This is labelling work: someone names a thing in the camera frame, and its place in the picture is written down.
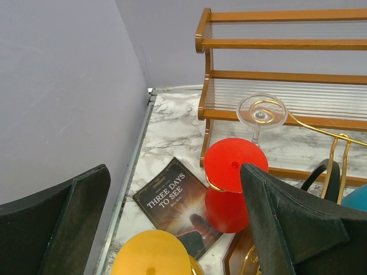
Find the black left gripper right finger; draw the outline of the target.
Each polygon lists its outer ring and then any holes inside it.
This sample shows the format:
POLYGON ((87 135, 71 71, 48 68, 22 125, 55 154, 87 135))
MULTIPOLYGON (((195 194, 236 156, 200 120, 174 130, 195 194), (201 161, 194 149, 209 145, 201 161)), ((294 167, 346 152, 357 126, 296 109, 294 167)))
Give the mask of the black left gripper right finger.
POLYGON ((366 212, 242 164, 241 185, 263 274, 366 274, 366 212))

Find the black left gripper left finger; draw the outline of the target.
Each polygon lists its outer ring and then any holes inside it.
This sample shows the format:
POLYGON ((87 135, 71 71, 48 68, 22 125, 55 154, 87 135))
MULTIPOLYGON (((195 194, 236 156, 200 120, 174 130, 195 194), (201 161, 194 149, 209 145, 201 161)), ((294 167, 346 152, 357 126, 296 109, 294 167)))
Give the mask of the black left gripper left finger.
POLYGON ((1 205, 1 274, 83 274, 110 189, 101 164, 1 205))

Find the blue plastic wine glass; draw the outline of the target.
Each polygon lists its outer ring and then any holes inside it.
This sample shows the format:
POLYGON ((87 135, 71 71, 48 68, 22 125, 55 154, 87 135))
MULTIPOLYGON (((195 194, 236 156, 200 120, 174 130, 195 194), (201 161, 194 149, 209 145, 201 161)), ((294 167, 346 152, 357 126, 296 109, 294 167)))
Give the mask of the blue plastic wine glass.
POLYGON ((367 212, 367 185, 358 187, 345 196, 341 205, 351 209, 367 212))

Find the red plastic wine glass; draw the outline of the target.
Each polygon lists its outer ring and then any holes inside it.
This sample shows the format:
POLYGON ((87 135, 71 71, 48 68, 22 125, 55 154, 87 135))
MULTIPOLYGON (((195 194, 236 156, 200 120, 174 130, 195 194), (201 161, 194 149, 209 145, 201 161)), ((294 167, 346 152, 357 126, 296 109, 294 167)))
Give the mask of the red plastic wine glass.
POLYGON ((205 214, 208 222, 222 233, 237 233, 249 225, 240 179, 240 168, 244 163, 268 171, 264 152, 241 138, 227 138, 214 143, 204 157, 209 183, 205 214))

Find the orange plastic wine glass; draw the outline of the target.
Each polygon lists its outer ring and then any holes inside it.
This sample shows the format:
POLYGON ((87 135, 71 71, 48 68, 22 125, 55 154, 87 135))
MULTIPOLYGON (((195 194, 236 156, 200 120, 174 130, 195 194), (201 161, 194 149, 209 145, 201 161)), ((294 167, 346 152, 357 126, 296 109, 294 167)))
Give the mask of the orange plastic wine glass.
POLYGON ((112 264, 112 274, 204 274, 184 245, 162 230, 143 231, 130 238, 112 264))

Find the clear wine glass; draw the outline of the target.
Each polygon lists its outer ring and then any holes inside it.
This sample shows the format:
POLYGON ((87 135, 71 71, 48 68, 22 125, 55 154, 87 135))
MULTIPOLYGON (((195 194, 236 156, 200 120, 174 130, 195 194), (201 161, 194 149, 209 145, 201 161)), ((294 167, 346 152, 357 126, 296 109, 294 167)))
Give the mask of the clear wine glass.
POLYGON ((259 133, 283 125, 288 109, 273 95, 254 93, 239 102, 236 115, 242 124, 254 130, 251 142, 259 147, 259 133))

